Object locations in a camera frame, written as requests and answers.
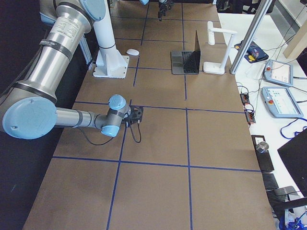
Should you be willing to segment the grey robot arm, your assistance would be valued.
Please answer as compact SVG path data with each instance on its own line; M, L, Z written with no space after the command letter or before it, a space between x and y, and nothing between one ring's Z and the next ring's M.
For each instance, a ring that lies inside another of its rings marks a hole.
M124 78L129 62L117 50L105 0L42 0L40 14L51 25L25 78L15 81L0 98L0 129L21 139L36 139L53 127L92 127L115 137L121 124L142 118L140 107L130 106L119 94L108 100L106 115L56 107L56 89L84 34L95 31L99 44L94 75Z

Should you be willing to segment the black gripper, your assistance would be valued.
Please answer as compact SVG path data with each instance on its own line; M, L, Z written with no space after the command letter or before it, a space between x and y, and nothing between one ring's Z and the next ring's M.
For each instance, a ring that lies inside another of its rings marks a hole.
M166 16L166 12L170 11L173 7L173 1L159 2L158 19L162 21L162 18Z
M140 124L143 117L143 106L130 106L130 114L125 118L126 125Z

